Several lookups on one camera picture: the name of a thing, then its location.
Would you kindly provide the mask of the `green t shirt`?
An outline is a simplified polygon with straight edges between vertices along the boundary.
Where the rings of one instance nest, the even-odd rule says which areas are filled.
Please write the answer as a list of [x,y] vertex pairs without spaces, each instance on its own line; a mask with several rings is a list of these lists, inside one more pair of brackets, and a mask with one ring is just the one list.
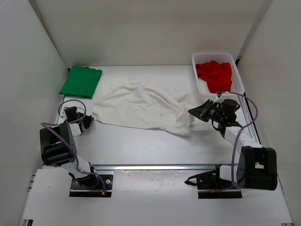
[[74,65],[59,94],[92,99],[102,74],[102,70]]

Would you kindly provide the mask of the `white t shirt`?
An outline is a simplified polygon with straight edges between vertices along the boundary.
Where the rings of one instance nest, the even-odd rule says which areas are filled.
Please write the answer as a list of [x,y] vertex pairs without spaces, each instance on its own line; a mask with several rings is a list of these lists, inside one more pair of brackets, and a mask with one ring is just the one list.
[[162,130],[178,136],[191,136],[194,117],[190,93],[167,93],[135,78],[117,78],[101,83],[102,96],[92,114],[103,124],[136,129]]

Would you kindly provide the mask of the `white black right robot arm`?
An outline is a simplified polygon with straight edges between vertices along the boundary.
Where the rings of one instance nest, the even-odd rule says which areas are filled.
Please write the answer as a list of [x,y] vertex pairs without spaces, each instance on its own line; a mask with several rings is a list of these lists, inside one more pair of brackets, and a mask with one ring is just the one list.
[[239,153],[238,164],[218,165],[214,170],[189,177],[185,184],[197,186],[204,192],[224,189],[257,189],[274,191],[277,187],[277,155],[273,148],[263,147],[243,131],[237,122],[237,101],[221,103],[207,100],[188,112],[204,122],[217,123],[215,130]]

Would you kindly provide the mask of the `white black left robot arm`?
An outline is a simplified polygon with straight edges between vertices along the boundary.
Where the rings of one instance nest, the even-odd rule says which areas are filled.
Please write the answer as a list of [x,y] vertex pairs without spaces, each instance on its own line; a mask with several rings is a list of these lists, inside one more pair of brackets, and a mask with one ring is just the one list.
[[95,168],[78,156],[74,141],[75,136],[80,136],[85,129],[90,127],[94,118],[78,113],[77,116],[70,116],[68,119],[81,120],[73,124],[65,121],[54,127],[45,124],[40,130],[42,161],[46,166],[67,170],[80,186],[87,189],[96,188],[99,184],[99,177],[95,174]]

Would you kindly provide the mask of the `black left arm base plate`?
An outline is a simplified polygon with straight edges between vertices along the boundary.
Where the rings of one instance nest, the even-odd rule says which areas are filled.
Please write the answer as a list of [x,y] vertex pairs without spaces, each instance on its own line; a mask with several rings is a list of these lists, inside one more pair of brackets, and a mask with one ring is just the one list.
[[80,185],[75,179],[71,181],[70,197],[90,197],[90,198],[111,198],[113,175],[101,175],[105,184],[105,192],[103,192],[103,185],[101,182],[98,184],[86,187]]

